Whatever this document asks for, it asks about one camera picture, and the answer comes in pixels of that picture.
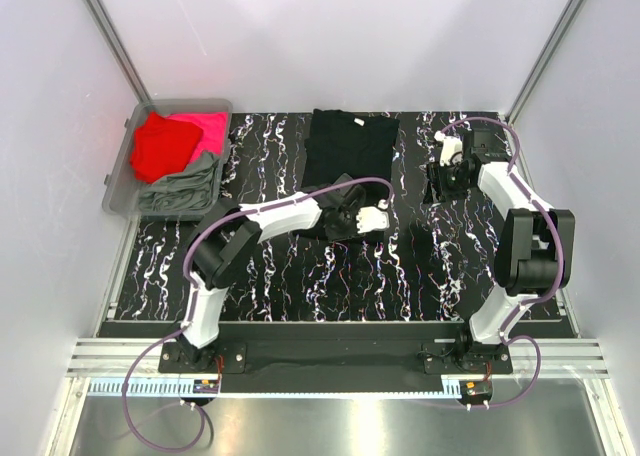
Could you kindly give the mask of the black t shirt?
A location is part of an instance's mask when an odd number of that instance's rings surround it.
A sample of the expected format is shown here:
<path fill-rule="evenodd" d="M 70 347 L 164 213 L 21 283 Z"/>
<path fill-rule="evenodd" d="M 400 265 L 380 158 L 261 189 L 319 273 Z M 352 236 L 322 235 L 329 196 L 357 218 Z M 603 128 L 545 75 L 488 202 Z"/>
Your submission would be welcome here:
<path fill-rule="evenodd" d="M 329 186 L 346 174 L 389 181 L 400 122 L 342 110 L 313 111 L 300 187 Z"/>

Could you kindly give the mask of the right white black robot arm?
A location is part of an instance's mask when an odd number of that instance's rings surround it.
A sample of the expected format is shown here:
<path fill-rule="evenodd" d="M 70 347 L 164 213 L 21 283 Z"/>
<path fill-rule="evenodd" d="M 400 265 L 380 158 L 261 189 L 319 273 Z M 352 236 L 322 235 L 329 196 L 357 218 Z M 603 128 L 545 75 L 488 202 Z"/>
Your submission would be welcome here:
<path fill-rule="evenodd" d="M 427 167 L 424 198 L 436 205 L 478 190 L 503 219 L 489 296 L 450 348 L 425 355 L 470 373 L 506 358 L 516 323 L 532 306 L 553 298 L 567 285 L 575 234 L 574 214 L 537 195 L 509 155 L 489 146 L 488 136 L 475 130 L 465 136 L 453 136 L 449 129 L 437 131 L 441 152 L 438 161 Z"/>

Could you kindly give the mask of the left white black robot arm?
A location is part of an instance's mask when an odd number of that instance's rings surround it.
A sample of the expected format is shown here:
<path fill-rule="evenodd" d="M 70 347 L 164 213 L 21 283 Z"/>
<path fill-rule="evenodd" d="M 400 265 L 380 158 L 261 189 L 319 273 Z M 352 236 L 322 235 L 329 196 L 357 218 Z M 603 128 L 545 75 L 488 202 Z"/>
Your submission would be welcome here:
<path fill-rule="evenodd" d="M 246 268 L 257 246 L 276 236 L 323 223 L 328 233 L 357 233 L 356 215 L 366 202 L 366 178 L 342 175 L 331 186 L 309 187 L 256 204 L 218 200 L 192 232 L 183 259 L 189 283 L 186 315 L 176 337 L 181 360 L 196 372 L 215 362 L 215 341 L 228 288 Z"/>

